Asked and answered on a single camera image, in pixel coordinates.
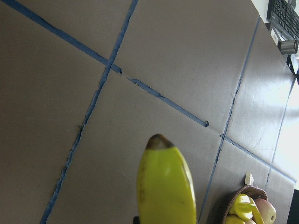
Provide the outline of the long yellow toy banana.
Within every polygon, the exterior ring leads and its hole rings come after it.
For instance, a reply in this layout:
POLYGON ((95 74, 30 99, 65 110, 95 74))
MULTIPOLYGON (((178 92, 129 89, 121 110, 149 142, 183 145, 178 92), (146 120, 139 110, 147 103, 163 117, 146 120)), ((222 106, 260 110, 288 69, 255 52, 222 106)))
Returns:
POLYGON ((142 224, 195 224, 192 175, 180 150, 161 134, 148 140, 136 183, 142 224))

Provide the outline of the glossy yellow toy banana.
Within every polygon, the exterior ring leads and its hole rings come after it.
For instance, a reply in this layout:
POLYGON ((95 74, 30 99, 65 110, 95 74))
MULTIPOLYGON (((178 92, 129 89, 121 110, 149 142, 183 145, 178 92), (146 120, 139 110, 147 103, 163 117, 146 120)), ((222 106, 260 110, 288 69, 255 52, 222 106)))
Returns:
MULTIPOLYGON (((249 198, 250 198, 251 202, 253 202, 255 204, 254 200, 251 197, 249 197, 249 198)), ((264 224, 263 219, 260 215, 260 212, 259 212, 257 206, 255 208, 253 208, 253 217, 252 218, 255 219, 254 223, 256 223, 256 224, 264 224)), ((240 219, 236 215, 229 215, 228 214, 226 216, 226 219, 225 219, 224 223, 225 224, 245 224, 246 221, 243 221, 242 219, 240 219)))

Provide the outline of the paper tag on basket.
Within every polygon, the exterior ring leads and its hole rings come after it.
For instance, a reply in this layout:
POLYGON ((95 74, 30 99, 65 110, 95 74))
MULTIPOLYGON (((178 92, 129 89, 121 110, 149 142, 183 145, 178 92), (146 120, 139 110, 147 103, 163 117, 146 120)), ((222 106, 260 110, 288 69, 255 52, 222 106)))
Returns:
POLYGON ((244 183, 246 185, 253 186, 253 184, 254 184, 254 178, 253 178, 253 175, 250 172, 246 172, 244 183))

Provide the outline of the small yellow toy banana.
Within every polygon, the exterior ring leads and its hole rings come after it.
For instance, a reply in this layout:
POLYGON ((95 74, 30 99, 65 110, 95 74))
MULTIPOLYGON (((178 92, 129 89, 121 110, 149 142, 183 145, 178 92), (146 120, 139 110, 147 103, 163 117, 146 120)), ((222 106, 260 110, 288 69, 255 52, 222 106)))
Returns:
POLYGON ((243 221, 250 220, 253 217, 253 208, 256 205, 251 202, 246 194, 239 194, 231 205, 228 214, 236 215, 243 221))

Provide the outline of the small metal cup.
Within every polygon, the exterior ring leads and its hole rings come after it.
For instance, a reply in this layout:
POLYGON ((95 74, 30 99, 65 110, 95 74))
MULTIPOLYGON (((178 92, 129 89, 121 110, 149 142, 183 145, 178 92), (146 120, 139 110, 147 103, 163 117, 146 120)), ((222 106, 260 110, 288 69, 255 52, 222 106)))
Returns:
POLYGON ((278 49, 282 55, 297 54, 299 49, 298 40, 286 40, 278 43, 278 49))

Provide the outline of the pink white toy peach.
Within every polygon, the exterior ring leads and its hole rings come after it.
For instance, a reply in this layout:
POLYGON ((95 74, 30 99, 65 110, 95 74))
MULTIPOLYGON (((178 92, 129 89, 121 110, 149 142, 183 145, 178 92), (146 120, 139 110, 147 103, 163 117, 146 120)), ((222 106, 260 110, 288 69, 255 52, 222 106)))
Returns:
POLYGON ((276 209, 273 205, 261 198, 254 199, 254 202, 260 212, 263 222, 265 224, 273 224, 277 217, 276 209))

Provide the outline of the black computer keyboard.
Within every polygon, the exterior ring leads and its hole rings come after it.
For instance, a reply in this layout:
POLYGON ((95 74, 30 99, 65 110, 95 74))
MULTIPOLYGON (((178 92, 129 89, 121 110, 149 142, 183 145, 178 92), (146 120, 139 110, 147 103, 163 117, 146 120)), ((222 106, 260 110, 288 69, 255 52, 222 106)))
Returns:
POLYGON ((269 0, 267 20, 287 39, 299 39, 299 16, 285 0, 269 0))

